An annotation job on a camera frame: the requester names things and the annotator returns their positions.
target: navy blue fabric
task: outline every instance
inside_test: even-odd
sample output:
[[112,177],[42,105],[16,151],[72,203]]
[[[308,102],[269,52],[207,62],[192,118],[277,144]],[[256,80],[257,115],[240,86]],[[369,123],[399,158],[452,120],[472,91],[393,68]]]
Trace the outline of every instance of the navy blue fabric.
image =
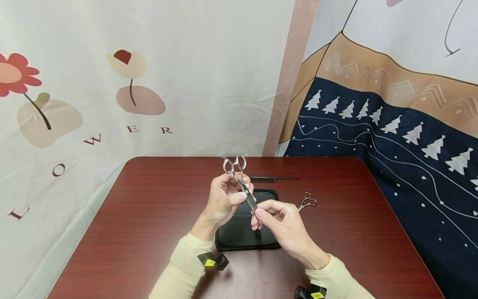
[[[319,91],[318,109],[305,107]],[[322,110],[339,98],[335,113]],[[368,101],[367,116],[357,118]],[[352,101],[351,118],[339,113]],[[381,111],[378,126],[370,115]],[[396,134],[385,127],[399,115]],[[423,122],[418,145],[403,138]],[[427,145],[445,135],[439,160],[425,157]],[[465,174],[445,162],[468,148]],[[359,92],[315,78],[297,118],[285,156],[355,156],[365,162],[413,244],[448,299],[478,299],[478,140],[409,108],[386,104]]]

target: letter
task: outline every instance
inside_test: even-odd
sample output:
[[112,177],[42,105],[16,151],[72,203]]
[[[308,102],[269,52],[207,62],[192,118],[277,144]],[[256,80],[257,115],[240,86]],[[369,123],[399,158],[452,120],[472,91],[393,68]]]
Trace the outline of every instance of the letter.
[[165,134],[166,132],[171,133],[171,134],[173,133],[173,132],[170,132],[169,131],[170,129],[166,128],[166,127],[161,127],[161,130],[163,131],[163,134]]
[[128,130],[130,131],[130,133],[139,131],[138,129],[136,129],[136,126],[126,126],[126,127],[127,127]]
[[23,213],[23,215],[19,215],[17,213],[15,213],[15,210],[11,211],[10,214],[8,214],[8,216],[13,216],[15,217],[16,219],[18,219],[18,221],[20,221],[20,219],[25,216],[26,213],[28,213],[28,211],[30,210],[30,207],[28,207],[27,211],[25,213]]
[[86,143],[91,144],[91,145],[95,145],[95,141],[101,142],[101,134],[98,135],[98,139],[96,139],[95,137],[91,137],[90,139],[86,139],[83,142],[86,142]]
[[[60,166],[60,168],[63,168],[63,170],[58,170],[57,172],[55,172],[55,170],[57,169],[58,166]],[[60,175],[62,175],[65,172],[65,170],[66,170],[65,165],[63,163],[60,163],[57,166],[53,167],[53,171],[52,171],[53,176],[54,177],[59,177]]]

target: scissors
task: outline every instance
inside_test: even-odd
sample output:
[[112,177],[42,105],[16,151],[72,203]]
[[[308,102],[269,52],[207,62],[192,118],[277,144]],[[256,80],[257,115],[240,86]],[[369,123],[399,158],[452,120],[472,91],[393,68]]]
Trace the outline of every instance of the scissors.
[[305,208],[306,206],[312,206],[312,207],[315,207],[317,205],[317,200],[313,199],[310,197],[311,195],[311,191],[309,190],[309,192],[304,192],[304,194],[302,195],[303,196],[303,200],[301,201],[300,203],[300,206],[297,208],[297,210],[299,210],[299,212]]
[[[255,198],[254,194],[249,191],[246,184],[244,184],[244,169],[246,168],[246,158],[244,158],[244,156],[239,155],[236,157],[236,160],[232,162],[224,156],[220,155],[220,157],[224,159],[224,162],[222,163],[222,170],[224,170],[224,172],[227,174],[232,173],[234,179],[242,189],[242,192],[246,193],[246,201],[249,204],[252,212],[254,212],[257,209],[257,199]],[[239,168],[240,178],[238,178],[236,175],[236,166]]]

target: flower stem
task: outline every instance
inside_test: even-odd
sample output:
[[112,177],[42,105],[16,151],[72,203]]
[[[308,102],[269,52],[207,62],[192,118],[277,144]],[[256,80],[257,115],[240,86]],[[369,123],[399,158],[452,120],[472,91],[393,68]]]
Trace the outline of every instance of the flower stem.
[[32,101],[32,99],[30,97],[27,96],[26,93],[23,94],[24,96],[26,96],[26,98],[30,101],[30,103],[32,103],[33,106],[35,106],[35,108],[38,110],[38,112],[41,114],[41,116],[43,117],[43,120],[45,121],[45,124],[46,124],[46,127],[48,128],[48,130],[51,130],[52,127],[50,125],[50,122],[48,121],[48,119],[46,118],[46,116],[43,114],[43,112],[40,110],[40,108],[38,108],[38,106]]
[[134,98],[133,98],[133,79],[131,79],[131,83],[130,83],[130,96],[131,96],[131,100],[133,101],[133,105],[136,106],[136,103],[134,102]]

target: table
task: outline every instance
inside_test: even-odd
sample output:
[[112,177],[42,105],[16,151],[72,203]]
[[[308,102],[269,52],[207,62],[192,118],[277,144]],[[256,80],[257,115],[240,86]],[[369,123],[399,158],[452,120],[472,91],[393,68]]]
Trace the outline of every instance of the table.
[[[205,207],[218,157],[137,157],[116,180],[49,299],[146,299],[179,239]],[[251,157],[256,183],[296,205],[311,189],[306,229],[376,298],[443,298],[366,166],[347,157]],[[282,249],[226,252],[224,272],[207,272],[194,298],[291,299],[308,286],[304,267]]]

